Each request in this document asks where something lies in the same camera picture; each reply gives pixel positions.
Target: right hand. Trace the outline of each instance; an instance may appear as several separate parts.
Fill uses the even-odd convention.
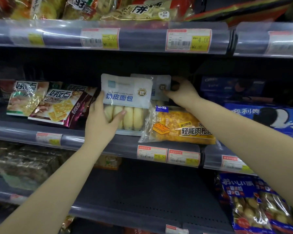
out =
[[[194,86],[185,78],[174,76],[172,80],[177,81],[180,86],[177,91],[163,90],[164,94],[171,98],[176,104],[187,111],[193,106],[193,100],[200,98]]]

